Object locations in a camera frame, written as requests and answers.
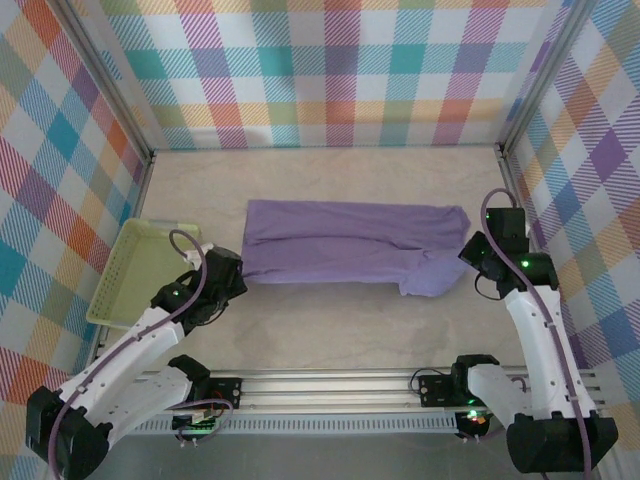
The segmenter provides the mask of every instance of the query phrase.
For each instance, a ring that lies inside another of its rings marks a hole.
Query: purple cloth
[[[441,295],[466,270],[461,207],[251,200],[242,259],[255,283],[397,283]]]

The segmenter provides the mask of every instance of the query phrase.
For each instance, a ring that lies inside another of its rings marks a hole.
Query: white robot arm
[[[136,324],[86,370],[56,392],[43,386],[30,396],[26,443],[55,476],[82,480],[136,426],[185,401],[211,398],[211,372],[186,355],[135,383],[162,353],[211,323],[247,290],[242,262],[233,252],[207,244],[180,253],[195,270],[162,287]]]
[[[558,279],[546,253],[529,252],[525,212],[487,208],[460,258],[496,289],[518,330],[531,392],[524,393],[490,356],[462,356],[454,384],[480,399],[507,429],[507,446],[522,473],[584,471],[588,476],[618,438],[613,419],[601,418],[580,380],[562,321]]]

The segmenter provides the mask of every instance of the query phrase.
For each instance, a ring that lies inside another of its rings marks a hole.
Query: purple cable
[[[201,266],[202,275],[200,276],[200,283],[198,284],[198,288],[196,288],[196,291],[193,293],[191,298],[187,300],[187,302],[184,305],[182,305],[180,308],[178,308],[175,312],[169,314],[167,317],[163,318],[159,322],[156,322],[153,325],[149,325],[148,327],[146,327],[144,330],[140,332],[138,337],[130,337],[124,343],[122,343],[117,348],[115,348],[112,352],[110,352],[106,357],[100,359],[100,362],[98,363],[98,365],[96,365],[93,371],[89,373],[89,375],[87,375],[87,378],[85,378],[80,383],[80,385],[78,385],[78,387],[76,387],[76,390],[71,394],[67,402],[62,406],[62,409],[60,410],[60,412],[58,413],[58,416],[53,422],[53,427],[51,427],[51,434],[49,436],[49,444],[47,448],[47,460],[49,462],[49,468],[51,469],[51,473],[53,473],[53,478],[55,480],[60,480],[60,472],[58,471],[58,461],[56,459],[56,448],[57,448],[56,442],[58,439],[58,434],[60,433],[60,424],[62,423],[62,419],[64,418],[66,413],[71,408],[71,405],[73,404],[73,402],[75,402],[76,399],[81,395],[79,389],[86,388],[86,386],[93,381],[96,375],[98,375],[98,373],[100,373],[100,371],[102,371],[102,369],[111,360],[113,360],[129,345],[137,342],[139,339],[141,339],[145,335],[148,335],[149,333],[157,330],[158,328],[172,321],[178,315],[181,315],[183,312],[185,312],[189,307],[191,307],[191,305],[193,305],[193,303],[198,299],[198,297],[202,293],[202,289],[204,288],[204,284],[207,279],[207,261],[206,261],[204,252],[202,251],[202,248],[200,247],[200,244],[198,243],[198,241],[195,238],[193,238],[191,235],[189,235],[187,232],[183,230],[178,230],[178,229],[171,230],[169,232],[169,241],[171,242],[171,245],[173,246],[173,248],[175,248],[178,251],[178,253],[180,253],[182,256],[186,256],[186,255],[184,252],[182,252],[178,248],[178,246],[175,244],[173,240],[173,235],[176,233],[187,238],[187,240],[189,240],[193,244],[193,246],[196,248],[196,250],[198,251],[198,254],[200,255],[200,258],[202,259],[202,266]]]
[[[196,407],[198,405],[210,405],[210,404],[226,406],[229,409],[229,415],[227,415],[225,419],[222,422],[220,422],[220,424],[216,428],[214,428],[211,432],[209,432],[204,437],[199,438],[198,443],[204,443],[211,440],[222,429],[222,427],[224,427],[227,424],[227,422],[231,419],[231,415],[233,415],[233,404],[229,400],[225,400],[224,398],[211,398],[208,400],[196,400],[195,402],[179,403],[178,405],[174,405],[173,407],[171,407],[171,408],[187,408],[187,407]],[[187,427],[185,426],[178,429],[178,439],[183,442],[185,441],[185,439],[182,438],[182,431],[186,430],[186,428]]]
[[[564,377],[565,382],[567,383],[567,390],[569,390],[569,396],[571,398],[571,406],[573,407],[574,415],[576,416],[576,421],[578,422],[578,430],[580,430],[580,438],[582,439],[582,454],[584,456],[584,478],[585,480],[589,480],[591,478],[591,448],[589,446],[589,435],[587,434],[587,426],[584,423],[584,418],[582,417],[582,412],[580,411],[580,404],[578,403],[576,397],[577,392],[575,385],[573,384],[573,378],[571,378],[571,370],[569,369],[569,363],[567,360],[567,355],[562,346],[562,340],[560,339],[560,334],[558,333],[557,326],[553,321],[553,317],[549,312],[549,309],[544,304],[542,297],[535,289],[533,284],[529,281],[524,273],[507,257],[507,255],[500,249],[498,243],[495,241],[491,232],[489,232],[489,225],[487,224],[487,205],[489,204],[489,200],[496,193],[506,193],[511,199],[511,204],[515,207],[517,205],[516,199],[513,194],[505,189],[505,188],[496,188],[490,191],[487,196],[482,201],[482,207],[480,209],[480,221],[482,222],[482,229],[489,241],[489,244],[496,252],[496,254],[500,257],[500,259],[517,275],[517,277],[524,283],[527,287],[527,291],[531,294],[533,299],[538,304],[540,311],[542,312],[542,316],[544,317],[547,325],[549,327],[549,331],[551,332],[551,337],[553,338],[553,343],[555,344],[556,351],[558,354],[558,359],[560,360],[560,368],[562,370],[562,375]]]

